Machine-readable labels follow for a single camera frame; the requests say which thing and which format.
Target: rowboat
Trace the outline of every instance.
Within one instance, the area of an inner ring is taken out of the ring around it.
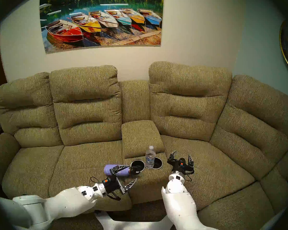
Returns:
[[[120,10],[128,15],[134,22],[144,24],[145,18],[139,12],[133,10],[132,8],[120,8]]]
[[[160,25],[162,18],[150,9],[138,9],[138,12],[145,17],[152,25]]]
[[[77,42],[83,39],[81,29],[68,21],[57,20],[46,25],[48,34],[62,42]]]
[[[131,25],[131,19],[121,10],[105,10],[106,13],[112,15],[122,25]]]
[[[69,15],[70,15],[71,21],[75,23],[76,25],[78,25],[81,29],[90,33],[101,31],[101,26],[96,19],[90,18],[88,15],[82,12],[73,13]]]
[[[98,22],[107,28],[117,28],[119,26],[116,19],[109,13],[102,12],[101,10],[94,10],[88,12],[89,17],[98,20]]]

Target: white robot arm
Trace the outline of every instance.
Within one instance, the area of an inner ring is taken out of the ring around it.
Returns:
[[[122,186],[116,177],[116,173],[121,170],[115,166],[111,169],[112,175],[93,187],[69,188],[52,198],[42,199],[37,195],[23,195],[13,200],[0,198],[0,207],[17,229],[48,229],[55,219],[74,217],[94,207],[98,198],[108,196],[119,201],[121,198],[113,191],[120,190],[125,194],[137,181],[136,178]]]
[[[175,159],[173,152],[168,163],[173,166],[166,188],[162,187],[161,194],[167,216],[177,230],[216,230],[206,227],[197,217],[196,204],[184,187],[185,176],[194,173],[193,160],[189,156],[188,165],[184,158]]]

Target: white wall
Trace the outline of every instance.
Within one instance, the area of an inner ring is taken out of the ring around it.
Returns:
[[[119,80],[148,79],[148,67],[166,60],[233,69],[243,29],[245,0],[164,0],[160,47],[82,48],[46,54],[39,0],[30,0],[0,27],[8,81],[67,67],[114,65]]]
[[[279,47],[283,15],[269,0],[246,0],[242,40],[233,75],[245,74],[288,95],[288,65]]]

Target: water bottle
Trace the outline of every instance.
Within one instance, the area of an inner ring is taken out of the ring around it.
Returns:
[[[156,157],[156,153],[153,150],[153,146],[149,146],[149,148],[146,150],[145,167],[147,169],[153,168],[153,165],[155,164],[155,157]]]

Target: red boat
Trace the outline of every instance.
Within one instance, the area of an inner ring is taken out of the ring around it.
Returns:
[[[48,34],[62,42],[77,42],[83,39],[81,29],[65,20],[57,20],[46,25]]]

